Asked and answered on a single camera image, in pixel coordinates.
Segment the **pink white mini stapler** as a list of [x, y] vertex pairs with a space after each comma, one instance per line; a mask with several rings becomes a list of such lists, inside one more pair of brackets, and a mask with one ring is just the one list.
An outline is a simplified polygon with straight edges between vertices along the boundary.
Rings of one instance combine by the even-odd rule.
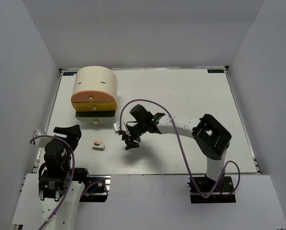
[[92, 149], [103, 151], [105, 149], [105, 144], [103, 142], [101, 142], [101, 141], [95, 140], [93, 142]]

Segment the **grey-green bottom drawer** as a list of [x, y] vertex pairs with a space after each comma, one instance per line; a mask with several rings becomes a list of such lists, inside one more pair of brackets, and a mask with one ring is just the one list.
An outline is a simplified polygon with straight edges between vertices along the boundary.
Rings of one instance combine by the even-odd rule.
[[116, 111], [88, 111], [76, 112], [75, 118], [83, 123], [92, 125], [103, 125], [112, 123], [115, 120]]

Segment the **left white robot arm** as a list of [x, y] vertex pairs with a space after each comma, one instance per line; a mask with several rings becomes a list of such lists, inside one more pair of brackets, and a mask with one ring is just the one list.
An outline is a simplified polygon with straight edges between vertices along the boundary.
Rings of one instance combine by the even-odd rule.
[[35, 133], [34, 143], [44, 149], [38, 171], [38, 196], [42, 207], [41, 230], [72, 230], [83, 191], [90, 188], [87, 169], [76, 168], [74, 150], [82, 136], [80, 126], [56, 127], [54, 136]]

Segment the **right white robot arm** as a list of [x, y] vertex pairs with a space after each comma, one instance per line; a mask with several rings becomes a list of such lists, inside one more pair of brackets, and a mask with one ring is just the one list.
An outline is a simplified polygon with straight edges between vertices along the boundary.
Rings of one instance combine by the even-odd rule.
[[232, 136], [212, 115], [205, 114], [201, 118], [190, 119], [173, 118], [168, 112], [152, 114], [140, 104], [134, 106], [130, 114], [135, 125], [123, 122], [122, 117], [115, 124], [115, 131], [122, 136], [126, 150], [138, 148], [141, 136], [145, 133], [175, 134], [178, 142], [181, 142], [181, 136], [191, 138], [207, 158], [207, 187], [217, 191], [223, 186], [225, 155]]

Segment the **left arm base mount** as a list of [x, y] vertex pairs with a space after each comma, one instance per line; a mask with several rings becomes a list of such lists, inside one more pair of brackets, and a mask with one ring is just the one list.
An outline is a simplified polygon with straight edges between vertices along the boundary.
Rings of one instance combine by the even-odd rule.
[[110, 190], [110, 175], [87, 175], [84, 180], [85, 188], [80, 198], [84, 203], [104, 203]]

